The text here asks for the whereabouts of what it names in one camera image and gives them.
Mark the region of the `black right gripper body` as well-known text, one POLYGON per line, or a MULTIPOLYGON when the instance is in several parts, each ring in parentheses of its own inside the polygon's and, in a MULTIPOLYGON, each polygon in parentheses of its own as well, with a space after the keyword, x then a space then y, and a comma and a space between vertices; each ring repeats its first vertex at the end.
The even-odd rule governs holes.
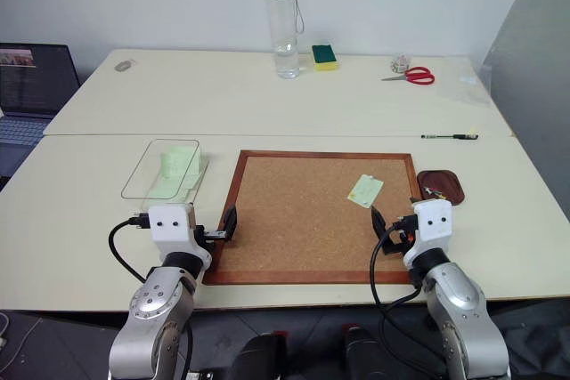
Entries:
POLYGON ((417 230, 417 215, 406 215, 394 222, 387 230, 387 237, 383 243, 383 253, 385 255, 402 254, 407 251, 415 243, 415 232, 417 230), (399 242, 394 243, 390 238, 393 232, 398 233, 399 242))

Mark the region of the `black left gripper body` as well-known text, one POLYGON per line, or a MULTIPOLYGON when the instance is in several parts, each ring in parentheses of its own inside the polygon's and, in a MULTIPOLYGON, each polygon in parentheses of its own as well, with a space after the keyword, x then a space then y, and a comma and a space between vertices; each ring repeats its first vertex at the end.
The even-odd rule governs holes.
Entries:
POLYGON ((199 245, 206 245, 216 241, 226 242, 229 235, 226 230, 206 230, 203 225, 197 225, 194 230, 194 239, 199 245))

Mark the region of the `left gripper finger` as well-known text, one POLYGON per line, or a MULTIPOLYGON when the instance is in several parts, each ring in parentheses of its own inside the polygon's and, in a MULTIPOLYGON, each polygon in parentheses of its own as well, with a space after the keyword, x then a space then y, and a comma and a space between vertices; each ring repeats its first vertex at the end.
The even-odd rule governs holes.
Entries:
POLYGON ((232 239, 235 229, 237 227, 237 222, 238 222, 237 209, 235 205, 232 205, 224 213, 223 228, 222 228, 222 231, 224 232, 224 240, 232 239))

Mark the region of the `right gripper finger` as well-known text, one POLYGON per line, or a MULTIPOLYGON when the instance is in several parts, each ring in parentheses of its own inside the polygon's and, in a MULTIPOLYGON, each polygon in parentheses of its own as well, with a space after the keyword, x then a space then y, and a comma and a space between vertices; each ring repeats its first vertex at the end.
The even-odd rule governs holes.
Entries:
POLYGON ((371 214, 372 227, 375 231, 375 234, 379 239, 381 239, 384 233, 386 232, 386 222, 384 220, 384 217, 375 206, 370 207, 370 214, 371 214))

